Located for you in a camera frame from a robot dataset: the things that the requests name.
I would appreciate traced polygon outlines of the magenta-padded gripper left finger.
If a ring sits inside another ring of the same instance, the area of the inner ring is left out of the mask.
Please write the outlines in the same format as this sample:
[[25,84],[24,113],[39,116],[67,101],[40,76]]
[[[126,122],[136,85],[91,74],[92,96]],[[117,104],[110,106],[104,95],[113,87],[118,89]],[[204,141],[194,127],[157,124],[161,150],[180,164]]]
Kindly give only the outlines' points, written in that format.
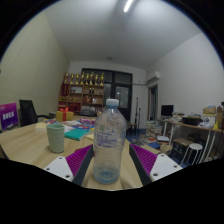
[[88,145],[67,157],[58,156],[44,170],[81,186],[93,156],[93,145]]

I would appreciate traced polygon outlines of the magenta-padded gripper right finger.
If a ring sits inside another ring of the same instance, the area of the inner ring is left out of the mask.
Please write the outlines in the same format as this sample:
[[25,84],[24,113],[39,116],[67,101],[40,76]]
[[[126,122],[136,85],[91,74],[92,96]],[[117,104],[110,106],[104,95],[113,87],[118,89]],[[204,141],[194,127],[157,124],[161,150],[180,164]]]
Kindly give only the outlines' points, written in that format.
[[166,154],[156,155],[134,144],[129,145],[129,154],[143,186],[182,169]]

